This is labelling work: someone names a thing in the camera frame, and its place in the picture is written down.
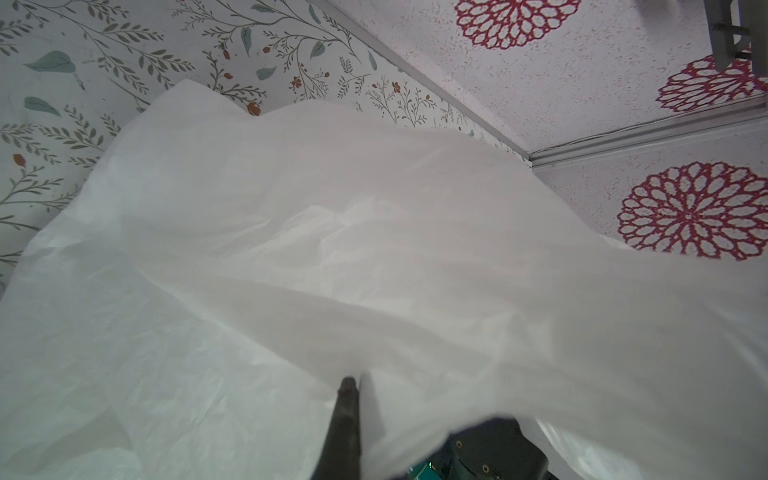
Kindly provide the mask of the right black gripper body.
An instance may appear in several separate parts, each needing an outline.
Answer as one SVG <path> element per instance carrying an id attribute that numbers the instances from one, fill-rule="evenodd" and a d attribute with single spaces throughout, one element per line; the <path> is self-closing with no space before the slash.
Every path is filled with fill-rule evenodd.
<path id="1" fill-rule="evenodd" d="M 546 454 L 528 440 L 514 418 L 491 418 L 452 433 L 402 479 L 549 480 Z"/>

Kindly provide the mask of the white plastic bag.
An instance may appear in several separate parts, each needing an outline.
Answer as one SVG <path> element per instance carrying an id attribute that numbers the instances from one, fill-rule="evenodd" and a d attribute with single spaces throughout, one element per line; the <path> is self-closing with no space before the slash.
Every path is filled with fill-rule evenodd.
<path id="1" fill-rule="evenodd" d="M 185 81 L 1 300 L 5 479 L 306 479 L 347 376 L 362 473 L 493 416 L 591 478 L 767 475 L 767 275 L 591 230 L 467 135 Z"/>

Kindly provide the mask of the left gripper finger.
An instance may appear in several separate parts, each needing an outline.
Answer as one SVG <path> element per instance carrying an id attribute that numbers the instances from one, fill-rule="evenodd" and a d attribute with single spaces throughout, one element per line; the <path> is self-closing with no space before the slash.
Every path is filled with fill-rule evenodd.
<path id="1" fill-rule="evenodd" d="M 325 441 L 311 480 L 361 479 L 360 394 L 356 380 L 342 379 Z"/>

